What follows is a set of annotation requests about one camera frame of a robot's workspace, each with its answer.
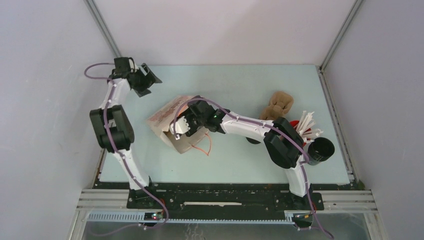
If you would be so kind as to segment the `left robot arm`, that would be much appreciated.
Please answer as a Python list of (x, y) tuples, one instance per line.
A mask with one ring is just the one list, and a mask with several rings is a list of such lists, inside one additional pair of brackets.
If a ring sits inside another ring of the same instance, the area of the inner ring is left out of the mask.
[(108, 84), (106, 96), (99, 108), (90, 111), (89, 118), (99, 146), (117, 159), (130, 189), (142, 190), (151, 184), (151, 178), (131, 149), (135, 133), (123, 104), (131, 91), (144, 97), (151, 93), (150, 87), (161, 80), (148, 65), (138, 65), (132, 57), (117, 57), (113, 66), (111, 74), (105, 78)]

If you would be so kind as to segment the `paper bag orange handles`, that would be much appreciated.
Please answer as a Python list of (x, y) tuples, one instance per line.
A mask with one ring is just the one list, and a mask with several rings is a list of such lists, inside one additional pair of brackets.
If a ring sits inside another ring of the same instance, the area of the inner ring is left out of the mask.
[(212, 139), (209, 130), (200, 127), (189, 109), (192, 95), (178, 95), (150, 116), (146, 122), (165, 144), (180, 154), (196, 149), (209, 156)]

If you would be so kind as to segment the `brown pulp cup carrier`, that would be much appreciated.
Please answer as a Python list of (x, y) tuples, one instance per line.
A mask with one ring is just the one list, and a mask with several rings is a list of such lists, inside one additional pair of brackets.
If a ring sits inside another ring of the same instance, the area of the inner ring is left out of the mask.
[(294, 104), (294, 98), (284, 92), (276, 91), (269, 99), (268, 106), (265, 107), (260, 116), (260, 120), (276, 120), (279, 117), (284, 117)]

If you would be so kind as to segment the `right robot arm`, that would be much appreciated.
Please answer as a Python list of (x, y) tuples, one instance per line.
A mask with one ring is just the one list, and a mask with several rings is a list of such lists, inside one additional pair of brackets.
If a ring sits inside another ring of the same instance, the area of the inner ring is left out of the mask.
[(246, 117), (197, 96), (177, 109), (169, 130), (179, 140), (182, 136), (194, 135), (201, 128), (263, 143), (272, 162), (285, 172), (291, 204), (297, 209), (304, 209), (310, 204), (311, 184), (304, 167), (310, 158), (304, 150), (303, 138), (286, 118), (260, 120)]

